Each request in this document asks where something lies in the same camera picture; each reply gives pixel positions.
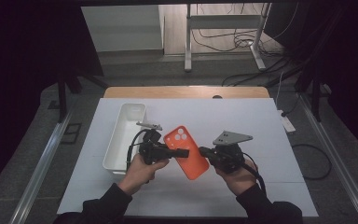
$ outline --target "black sleeve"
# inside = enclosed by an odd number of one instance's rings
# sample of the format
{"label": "black sleeve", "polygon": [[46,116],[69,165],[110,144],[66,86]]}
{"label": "black sleeve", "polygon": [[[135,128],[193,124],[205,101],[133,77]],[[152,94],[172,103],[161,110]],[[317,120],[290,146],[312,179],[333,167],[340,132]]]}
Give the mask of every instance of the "black sleeve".
{"label": "black sleeve", "polygon": [[83,202],[81,213],[64,213],[54,224],[119,223],[131,200],[131,196],[113,184],[101,199]]}
{"label": "black sleeve", "polygon": [[257,184],[237,197],[246,210],[249,223],[303,223],[301,210],[292,203],[271,203]]}

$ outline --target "orange phone case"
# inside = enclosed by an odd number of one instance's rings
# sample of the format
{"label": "orange phone case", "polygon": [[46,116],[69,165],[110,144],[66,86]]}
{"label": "orange phone case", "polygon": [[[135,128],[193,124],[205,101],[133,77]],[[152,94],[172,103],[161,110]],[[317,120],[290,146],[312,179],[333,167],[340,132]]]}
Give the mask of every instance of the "orange phone case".
{"label": "orange phone case", "polygon": [[164,136],[164,142],[169,149],[188,149],[188,158],[176,158],[188,179],[194,180],[209,168],[209,162],[200,155],[196,142],[185,126],[179,126]]}

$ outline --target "hand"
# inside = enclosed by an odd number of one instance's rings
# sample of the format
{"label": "hand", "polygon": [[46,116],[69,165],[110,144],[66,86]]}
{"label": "hand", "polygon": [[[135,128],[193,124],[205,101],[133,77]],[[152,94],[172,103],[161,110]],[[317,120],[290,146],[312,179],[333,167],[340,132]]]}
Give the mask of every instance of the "hand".
{"label": "hand", "polygon": [[155,178],[155,172],[168,164],[169,160],[158,161],[154,164],[147,165],[144,158],[137,153],[131,162],[130,168],[124,178],[118,183],[126,194],[136,193],[143,184]]}
{"label": "hand", "polygon": [[[245,160],[245,163],[252,167],[254,170],[255,164],[252,163],[249,160]],[[249,189],[251,186],[255,185],[255,176],[252,175],[249,171],[245,170],[244,168],[240,168],[237,171],[234,171],[231,174],[226,174],[223,171],[214,168],[216,173],[223,177],[223,179],[226,181],[226,184],[228,188],[233,192],[236,196],[242,194],[247,189]]]}

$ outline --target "white plastic container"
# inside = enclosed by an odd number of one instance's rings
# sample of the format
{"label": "white plastic container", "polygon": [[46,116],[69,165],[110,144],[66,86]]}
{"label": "white plastic container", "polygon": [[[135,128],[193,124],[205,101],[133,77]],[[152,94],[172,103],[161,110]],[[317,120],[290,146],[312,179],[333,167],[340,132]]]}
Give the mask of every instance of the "white plastic container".
{"label": "white plastic container", "polygon": [[[115,129],[113,130],[109,146],[103,159],[103,168],[115,175],[126,174],[126,160],[129,146],[135,135],[142,130],[136,122],[144,122],[146,106],[143,104],[124,104],[118,113]],[[142,135],[135,141],[140,142]],[[132,150],[132,156],[138,151],[138,147]]]}

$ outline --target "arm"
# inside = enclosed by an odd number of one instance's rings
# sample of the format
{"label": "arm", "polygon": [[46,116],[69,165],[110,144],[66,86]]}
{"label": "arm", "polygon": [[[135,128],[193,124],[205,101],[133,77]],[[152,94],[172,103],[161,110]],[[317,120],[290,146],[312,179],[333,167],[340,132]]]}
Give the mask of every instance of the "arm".
{"label": "arm", "polygon": [[[255,165],[246,160],[255,169]],[[226,181],[228,188],[237,196],[237,202],[246,210],[250,223],[303,223],[301,210],[288,202],[271,203],[256,184],[255,177],[240,168],[231,174],[215,169]]]}
{"label": "arm", "polygon": [[124,178],[104,194],[101,199],[83,202],[81,213],[65,213],[57,217],[54,224],[118,223],[124,216],[131,195],[143,184],[154,179],[155,172],[168,164],[168,160],[146,165],[141,155],[136,154]]}

